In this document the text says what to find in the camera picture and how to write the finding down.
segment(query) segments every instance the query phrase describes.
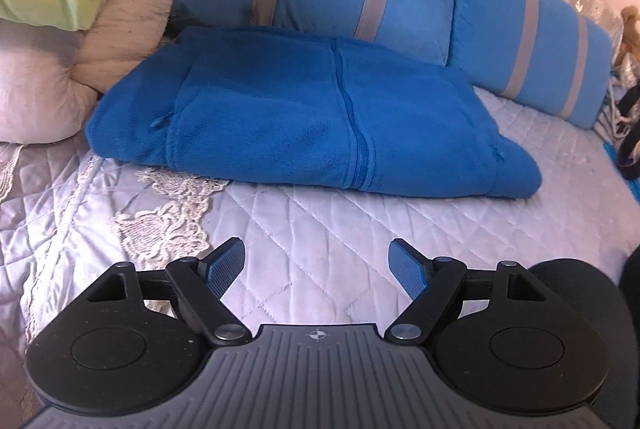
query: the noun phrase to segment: metal screw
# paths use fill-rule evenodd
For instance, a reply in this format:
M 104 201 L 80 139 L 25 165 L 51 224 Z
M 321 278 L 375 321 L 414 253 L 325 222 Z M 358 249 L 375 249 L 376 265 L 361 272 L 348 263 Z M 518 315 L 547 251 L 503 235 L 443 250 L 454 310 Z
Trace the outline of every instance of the metal screw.
M 236 341 L 246 335 L 246 328 L 238 324 L 223 324 L 213 334 L 221 341 Z
M 396 324 L 391 328 L 391 336 L 399 341 L 412 341 L 422 335 L 422 330 L 415 324 Z

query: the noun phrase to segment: bed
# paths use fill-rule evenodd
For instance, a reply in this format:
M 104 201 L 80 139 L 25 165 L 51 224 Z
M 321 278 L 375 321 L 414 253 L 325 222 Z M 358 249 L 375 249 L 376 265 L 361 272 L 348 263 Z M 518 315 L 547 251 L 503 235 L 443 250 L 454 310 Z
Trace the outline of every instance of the bed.
M 472 268 L 576 257 L 616 281 L 640 244 L 640 206 L 602 141 L 477 93 L 501 133 L 539 164 L 543 185 L 533 199 L 403 199 L 198 178 L 97 157 L 82 133 L 48 146 L 4 145 L 0 429 L 19 427 L 38 408 L 22 368 L 26 346 L 117 261 L 162 268 L 240 237 L 246 266 L 223 301 L 254 332 L 261 323 L 374 322 L 384 330 L 409 303 L 386 264 L 395 237 Z

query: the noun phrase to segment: crosshair logo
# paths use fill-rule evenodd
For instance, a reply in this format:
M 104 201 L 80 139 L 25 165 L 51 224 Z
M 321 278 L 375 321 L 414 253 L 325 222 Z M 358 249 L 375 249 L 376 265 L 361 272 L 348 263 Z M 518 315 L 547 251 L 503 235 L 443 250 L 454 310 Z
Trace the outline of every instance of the crosshair logo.
M 311 333 L 307 333 L 306 336 L 311 337 L 315 342 L 324 339 L 328 333 L 324 333 L 322 330 L 313 330 Z

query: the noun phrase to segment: triangular cutout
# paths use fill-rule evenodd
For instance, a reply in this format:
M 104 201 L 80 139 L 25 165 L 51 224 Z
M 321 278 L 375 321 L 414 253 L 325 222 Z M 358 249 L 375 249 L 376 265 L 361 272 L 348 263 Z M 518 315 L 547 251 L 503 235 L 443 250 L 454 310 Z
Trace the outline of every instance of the triangular cutout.
M 86 300 L 90 303 L 101 303 L 103 301 L 124 301 L 126 298 L 124 276 L 111 274 L 89 294 Z
M 507 297 L 514 301 L 544 301 L 542 295 L 534 286 L 521 274 L 511 274 L 509 276 L 509 290 Z

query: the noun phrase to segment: blue fleece garment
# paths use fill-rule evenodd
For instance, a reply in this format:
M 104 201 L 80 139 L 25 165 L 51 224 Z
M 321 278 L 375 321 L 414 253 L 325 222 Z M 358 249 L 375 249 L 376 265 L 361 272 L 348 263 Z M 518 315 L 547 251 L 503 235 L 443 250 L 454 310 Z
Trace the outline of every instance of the blue fleece garment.
M 187 28 L 104 96 L 86 135 L 100 156 L 247 182 L 434 198 L 541 183 L 460 70 L 275 28 Z

